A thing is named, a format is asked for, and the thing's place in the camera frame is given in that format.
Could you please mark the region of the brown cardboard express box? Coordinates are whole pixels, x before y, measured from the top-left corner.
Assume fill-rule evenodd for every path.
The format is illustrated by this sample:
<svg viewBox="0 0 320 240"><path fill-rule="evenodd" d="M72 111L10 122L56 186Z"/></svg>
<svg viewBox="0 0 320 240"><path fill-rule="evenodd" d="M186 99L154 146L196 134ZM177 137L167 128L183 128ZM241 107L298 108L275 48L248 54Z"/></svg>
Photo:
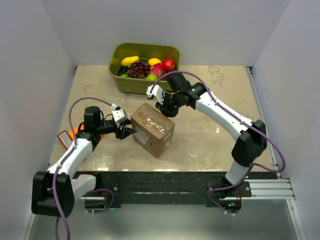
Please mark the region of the brown cardboard express box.
<svg viewBox="0 0 320 240"><path fill-rule="evenodd" d="M148 103L142 104L130 117L136 132L134 140L155 158L159 158L172 141L175 123Z"/></svg>

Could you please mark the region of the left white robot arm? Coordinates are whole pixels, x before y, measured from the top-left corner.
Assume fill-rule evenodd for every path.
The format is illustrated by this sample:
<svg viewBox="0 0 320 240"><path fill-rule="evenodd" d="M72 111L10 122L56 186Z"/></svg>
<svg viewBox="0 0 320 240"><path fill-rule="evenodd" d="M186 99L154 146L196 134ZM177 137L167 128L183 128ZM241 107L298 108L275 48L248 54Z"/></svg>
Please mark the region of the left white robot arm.
<svg viewBox="0 0 320 240"><path fill-rule="evenodd" d="M75 201L86 193L99 196L104 184L95 176L85 174L74 179L82 162L95 150L103 135L114 134L117 139L125 139L136 130L129 128L130 118L125 110L111 107L112 118L105 120L97 106L84 110L83 122L64 155L46 171L38 171L33 177L31 211L36 215L68 217Z"/></svg>

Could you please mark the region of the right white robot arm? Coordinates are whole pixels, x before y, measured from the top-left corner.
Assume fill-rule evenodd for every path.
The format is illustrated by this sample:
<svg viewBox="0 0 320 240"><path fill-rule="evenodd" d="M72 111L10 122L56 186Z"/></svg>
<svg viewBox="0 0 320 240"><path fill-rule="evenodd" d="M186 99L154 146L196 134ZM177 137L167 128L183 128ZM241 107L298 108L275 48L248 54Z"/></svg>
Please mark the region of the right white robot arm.
<svg viewBox="0 0 320 240"><path fill-rule="evenodd" d="M233 163L223 180L223 192L230 197L240 190L240 181L249 172L256 158L267 148L266 125L260 119L252 121L220 101L203 81L191 84L180 72L167 75L170 91L158 84L147 88L148 99L156 98L156 108L168 118L175 117L179 108L191 107L214 120L234 139L231 151Z"/></svg>

